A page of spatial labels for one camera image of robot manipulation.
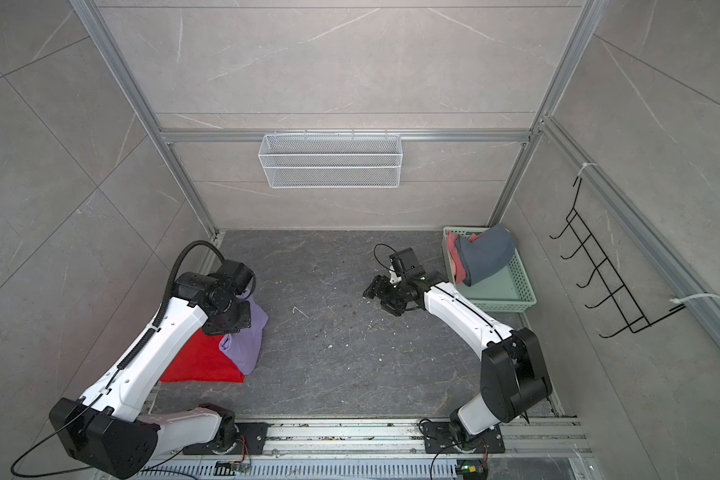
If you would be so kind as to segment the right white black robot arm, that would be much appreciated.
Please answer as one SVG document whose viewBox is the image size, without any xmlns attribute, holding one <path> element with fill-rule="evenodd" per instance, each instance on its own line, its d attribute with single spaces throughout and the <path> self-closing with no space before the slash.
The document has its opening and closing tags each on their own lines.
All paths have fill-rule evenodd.
<svg viewBox="0 0 720 480">
<path fill-rule="evenodd" d="M 524 415 L 553 393 L 537 336 L 513 329 L 480 310 L 456 287 L 437 277 L 377 275 L 363 297 L 377 299 L 394 316 L 421 309 L 451 328 L 480 360 L 479 392 L 451 414 L 449 428 L 464 444 Z"/>
</svg>

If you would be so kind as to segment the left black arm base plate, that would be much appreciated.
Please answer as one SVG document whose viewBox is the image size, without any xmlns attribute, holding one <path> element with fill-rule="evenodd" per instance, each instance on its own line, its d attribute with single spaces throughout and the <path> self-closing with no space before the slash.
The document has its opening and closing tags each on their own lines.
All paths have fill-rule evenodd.
<svg viewBox="0 0 720 480">
<path fill-rule="evenodd" d="M 238 455 L 246 448 L 248 454 L 261 455 L 269 425 L 265 422 L 244 422 L 222 425 L 216 436 L 207 443 L 189 445 L 184 455 Z"/>
</svg>

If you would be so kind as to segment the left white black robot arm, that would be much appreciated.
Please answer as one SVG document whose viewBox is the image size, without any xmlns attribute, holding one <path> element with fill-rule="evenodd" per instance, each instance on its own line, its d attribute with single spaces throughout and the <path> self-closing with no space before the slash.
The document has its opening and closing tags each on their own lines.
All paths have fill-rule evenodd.
<svg viewBox="0 0 720 480">
<path fill-rule="evenodd" d="M 118 361 L 76 399 L 62 398 L 49 421 L 66 454 L 119 479 L 139 473 L 156 455 L 201 448 L 225 454 L 239 445 L 232 411 L 202 404 L 145 416 L 152 387 L 197 332 L 225 334 L 250 323 L 255 276 L 187 272 L 170 281 L 158 312 Z"/>
</svg>

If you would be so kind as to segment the purple t shirt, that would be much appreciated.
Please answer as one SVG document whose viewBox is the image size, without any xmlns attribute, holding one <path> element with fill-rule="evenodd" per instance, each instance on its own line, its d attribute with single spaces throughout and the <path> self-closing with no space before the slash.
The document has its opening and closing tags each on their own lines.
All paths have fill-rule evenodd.
<svg viewBox="0 0 720 480">
<path fill-rule="evenodd" d="M 243 376 L 250 375 L 255 369 L 263 341 L 263 330 L 268 323 L 268 314 L 256 303 L 253 297 L 248 299 L 251 311 L 251 325 L 237 333 L 226 334 L 219 343 L 220 352 L 225 355 Z"/>
</svg>

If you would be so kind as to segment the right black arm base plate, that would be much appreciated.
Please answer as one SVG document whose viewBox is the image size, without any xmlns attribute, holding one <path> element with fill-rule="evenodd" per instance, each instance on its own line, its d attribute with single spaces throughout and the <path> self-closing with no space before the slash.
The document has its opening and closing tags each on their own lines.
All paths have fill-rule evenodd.
<svg viewBox="0 0 720 480">
<path fill-rule="evenodd" d="M 506 451 L 498 426 L 471 435 L 453 422 L 436 422 L 424 418 L 417 422 L 428 454 L 501 454 Z"/>
</svg>

